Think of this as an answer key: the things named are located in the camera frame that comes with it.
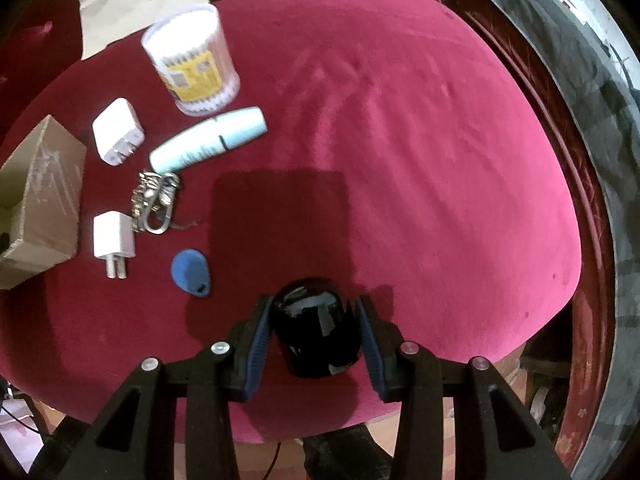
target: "key ring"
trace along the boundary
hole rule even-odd
[[[139,175],[140,183],[131,197],[134,231],[149,231],[160,235],[171,226],[175,197],[180,187],[180,178],[175,173],[152,173],[145,171]],[[149,216],[156,214],[162,219],[158,228],[149,225]]]

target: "chair backrest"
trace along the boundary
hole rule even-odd
[[[0,17],[0,143],[45,86],[82,56],[78,0],[16,0]]]

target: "black cable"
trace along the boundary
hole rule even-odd
[[[267,480],[267,478],[271,474],[271,471],[273,471],[273,467],[276,465],[276,460],[278,459],[278,455],[280,454],[280,446],[282,446],[281,442],[279,442],[278,445],[276,446],[276,453],[273,455],[273,460],[271,460],[271,465],[269,466],[269,468],[267,469],[267,472],[262,477],[262,480]]]
[[[4,410],[4,412],[7,415],[9,415],[13,420],[15,420],[21,426],[24,426],[25,428],[27,428],[27,430],[33,431],[33,433],[37,433],[40,436],[44,436],[47,438],[51,436],[49,433],[43,433],[39,430],[34,430],[31,426],[27,426],[23,421],[21,421],[18,417],[16,417],[13,413],[11,413],[8,409],[5,408],[4,399],[0,399],[0,410]]]

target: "black cylindrical object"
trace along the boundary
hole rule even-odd
[[[335,375],[358,360],[353,311],[331,280],[306,278],[285,286],[274,298],[271,325],[298,377]]]

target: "cotton swab container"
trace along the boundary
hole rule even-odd
[[[238,95],[240,78],[216,7],[197,5],[168,16],[149,27],[142,47],[183,113],[212,114]]]

